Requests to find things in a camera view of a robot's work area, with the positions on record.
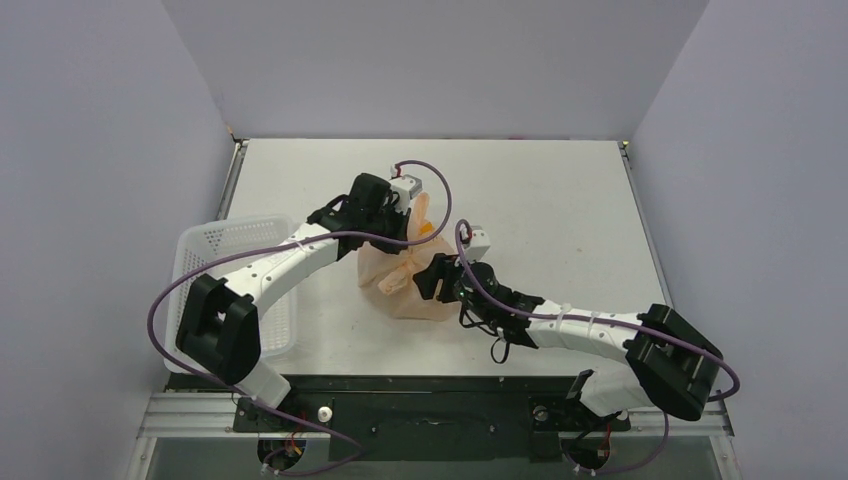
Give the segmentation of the translucent orange plastic bag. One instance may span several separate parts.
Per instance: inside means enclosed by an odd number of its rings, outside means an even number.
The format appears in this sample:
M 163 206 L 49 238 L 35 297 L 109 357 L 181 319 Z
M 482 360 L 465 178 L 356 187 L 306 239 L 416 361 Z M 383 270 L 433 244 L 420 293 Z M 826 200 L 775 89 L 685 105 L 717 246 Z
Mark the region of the translucent orange plastic bag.
M 454 253 L 442 236 L 397 255 L 366 243 L 357 252 L 358 286 L 368 302 L 393 319 L 445 321 L 458 315 L 459 305 L 423 299 L 413 276 L 425 270 L 436 254 Z

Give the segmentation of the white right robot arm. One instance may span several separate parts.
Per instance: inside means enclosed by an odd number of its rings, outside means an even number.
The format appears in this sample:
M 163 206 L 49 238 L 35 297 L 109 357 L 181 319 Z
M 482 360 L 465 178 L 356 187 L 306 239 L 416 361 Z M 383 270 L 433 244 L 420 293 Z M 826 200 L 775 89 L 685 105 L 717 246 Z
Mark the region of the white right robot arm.
M 696 421 L 711 400 L 723 355 L 670 306 L 630 314 L 575 309 L 504 286 L 490 265 L 462 265 L 456 255 L 436 255 L 413 280 L 423 299 L 459 304 L 473 327 L 506 347 L 566 349 L 619 363 L 575 380 L 563 403 L 578 427 L 649 406 Z

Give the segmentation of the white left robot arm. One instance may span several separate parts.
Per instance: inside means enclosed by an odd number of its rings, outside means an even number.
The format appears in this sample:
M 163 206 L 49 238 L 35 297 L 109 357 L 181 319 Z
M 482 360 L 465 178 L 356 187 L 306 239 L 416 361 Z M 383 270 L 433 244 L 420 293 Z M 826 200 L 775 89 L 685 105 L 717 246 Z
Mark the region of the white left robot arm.
M 363 173 L 346 195 L 314 211 L 285 241 L 221 278 L 202 274 L 190 285 L 175 346 L 227 386 L 259 401 L 272 429 L 291 427 L 298 402 L 290 383 L 261 357 L 260 321 L 283 296 L 316 271 L 360 248 L 371 236 L 397 254 L 404 249 L 411 201 L 422 183 Z

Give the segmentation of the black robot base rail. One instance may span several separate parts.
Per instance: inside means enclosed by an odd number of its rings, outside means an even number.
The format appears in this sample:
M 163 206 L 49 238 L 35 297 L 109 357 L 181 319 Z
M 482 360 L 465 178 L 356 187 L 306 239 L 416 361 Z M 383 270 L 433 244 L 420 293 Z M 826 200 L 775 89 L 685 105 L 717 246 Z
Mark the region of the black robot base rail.
M 627 431 L 622 415 L 604 419 L 581 406 L 582 377 L 294 375 L 291 393 L 270 413 L 245 396 L 198 377 L 170 376 L 166 389 L 222 394 L 234 413 L 228 433 L 255 434 L 258 453 L 290 466 L 309 442 L 341 461 L 558 462 L 571 435 L 589 440 Z

